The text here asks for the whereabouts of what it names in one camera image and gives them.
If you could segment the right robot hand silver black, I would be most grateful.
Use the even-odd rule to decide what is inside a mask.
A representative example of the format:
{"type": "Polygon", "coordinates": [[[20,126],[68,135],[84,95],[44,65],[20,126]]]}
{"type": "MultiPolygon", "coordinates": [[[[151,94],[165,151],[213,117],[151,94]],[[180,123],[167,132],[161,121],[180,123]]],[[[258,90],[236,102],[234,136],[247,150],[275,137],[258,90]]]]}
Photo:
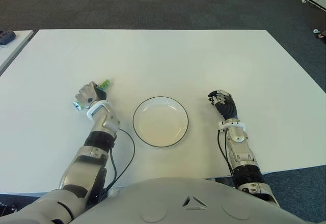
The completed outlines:
{"type": "Polygon", "coordinates": [[[208,100],[223,116],[224,120],[238,119],[235,102],[228,92],[224,90],[212,91],[208,94],[208,100]]]}

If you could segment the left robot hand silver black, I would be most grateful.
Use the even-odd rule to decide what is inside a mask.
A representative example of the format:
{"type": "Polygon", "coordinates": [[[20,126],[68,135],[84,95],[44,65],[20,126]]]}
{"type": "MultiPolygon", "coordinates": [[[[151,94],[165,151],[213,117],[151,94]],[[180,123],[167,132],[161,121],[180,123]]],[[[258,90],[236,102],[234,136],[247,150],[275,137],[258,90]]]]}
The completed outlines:
{"type": "Polygon", "coordinates": [[[106,100],[106,92],[100,90],[98,85],[91,81],[84,85],[75,95],[78,106],[81,108],[90,108],[93,103],[106,100]]]}

